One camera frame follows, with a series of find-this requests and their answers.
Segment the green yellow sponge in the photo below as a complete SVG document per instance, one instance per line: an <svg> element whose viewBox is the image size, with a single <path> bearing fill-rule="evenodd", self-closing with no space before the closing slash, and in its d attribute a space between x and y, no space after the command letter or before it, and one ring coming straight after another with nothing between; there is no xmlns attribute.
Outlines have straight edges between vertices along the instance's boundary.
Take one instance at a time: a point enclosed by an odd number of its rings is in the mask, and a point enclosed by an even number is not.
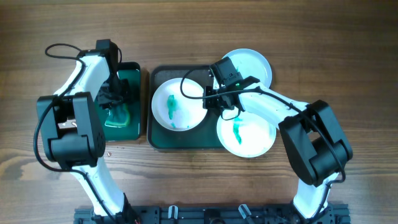
<svg viewBox="0 0 398 224"><path fill-rule="evenodd" d="M116 105L108 111L108 117L104 125L110 128L125 128L130 124L131 115L128 105L123 103Z"/></svg>

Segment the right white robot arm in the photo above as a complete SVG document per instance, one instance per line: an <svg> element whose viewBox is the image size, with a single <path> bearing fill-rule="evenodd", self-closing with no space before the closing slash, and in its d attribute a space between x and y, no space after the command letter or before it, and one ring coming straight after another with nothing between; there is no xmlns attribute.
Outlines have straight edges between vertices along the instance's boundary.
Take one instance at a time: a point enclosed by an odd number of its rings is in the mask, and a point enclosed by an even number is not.
<svg viewBox="0 0 398 224"><path fill-rule="evenodd" d="M293 205L309 223L327 208L333 184L345 181L345 165L353 150L333 110L325 101L295 101L247 77L203 94L206 109L238 109L275 126L282 137L289 163L299 178Z"/></svg>

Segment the small green water tray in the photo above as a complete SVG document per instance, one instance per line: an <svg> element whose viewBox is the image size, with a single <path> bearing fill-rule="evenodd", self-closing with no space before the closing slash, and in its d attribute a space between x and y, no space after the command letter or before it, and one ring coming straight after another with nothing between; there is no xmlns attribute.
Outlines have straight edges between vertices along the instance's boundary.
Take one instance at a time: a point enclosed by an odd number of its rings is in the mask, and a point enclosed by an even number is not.
<svg viewBox="0 0 398 224"><path fill-rule="evenodd" d="M104 125L108 111L103 110L95 100L96 111L101 121L106 141L130 141L141 133L141 68L136 62L122 62L118 70L119 79L128 79L131 88L131 102L127 103L131 115L130 124L125 128L110 128Z"/></svg>

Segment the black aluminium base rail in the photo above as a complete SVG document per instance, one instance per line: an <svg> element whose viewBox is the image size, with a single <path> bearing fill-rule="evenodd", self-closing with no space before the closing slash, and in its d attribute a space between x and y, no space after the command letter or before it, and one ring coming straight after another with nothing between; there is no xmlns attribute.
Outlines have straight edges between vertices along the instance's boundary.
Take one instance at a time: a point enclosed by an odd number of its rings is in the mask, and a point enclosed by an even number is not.
<svg viewBox="0 0 398 224"><path fill-rule="evenodd" d="M350 224L351 217L347 204L329 203L318 219L307 222L291 204L270 204L263 207L133 207L136 215L127 222L118 215L118 223L326 223ZM115 223L108 217L94 214L93 208L75 209L73 223Z"/></svg>

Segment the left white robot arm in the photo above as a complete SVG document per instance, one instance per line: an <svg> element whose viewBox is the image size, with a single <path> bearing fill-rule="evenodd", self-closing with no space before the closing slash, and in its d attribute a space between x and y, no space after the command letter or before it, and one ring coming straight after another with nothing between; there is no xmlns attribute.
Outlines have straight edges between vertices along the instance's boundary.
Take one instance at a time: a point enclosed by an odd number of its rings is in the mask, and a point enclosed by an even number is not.
<svg viewBox="0 0 398 224"><path fill-rule="evenodd" d="M106 138L95 100L108 110L129 99L118 76L119 50L81 50L67 82L53 95L37 100L39 121L34 154L48 170L72 173L93 203L95 223L139 223L139 216L118 188L103 155Z"/></svg>

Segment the white plate stained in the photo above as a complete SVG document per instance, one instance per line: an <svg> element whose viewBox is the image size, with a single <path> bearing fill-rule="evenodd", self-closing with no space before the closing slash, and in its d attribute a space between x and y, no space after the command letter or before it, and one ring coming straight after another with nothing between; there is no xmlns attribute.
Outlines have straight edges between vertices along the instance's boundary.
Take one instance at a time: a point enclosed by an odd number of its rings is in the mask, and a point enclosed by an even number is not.
<svg viewBox="0 0 398 224"><path fill-rule="evenodd" d="M152 97L152 114L155 120L171 131L187 131L198 126L207 114L201 100L188 96L200 96L204 92L197 82L173 78L158 87Z"/></svg>
<svg viewBox="0 0 398 224"><path fill-rule="evenodd" d="M243 79L252 76L257 78L265 87L270 88L272 69L262 54L252 49L235 49L223 56L223 58L226 57L232 61Z"/></svg>
<svg viewBox="0 0 398 224"><path fill-rule="evenodd" d="M225 149L245 158L265 154L276 139L275 126L256 114L237 110L225 111L218 118L216 133Z"/></svg>

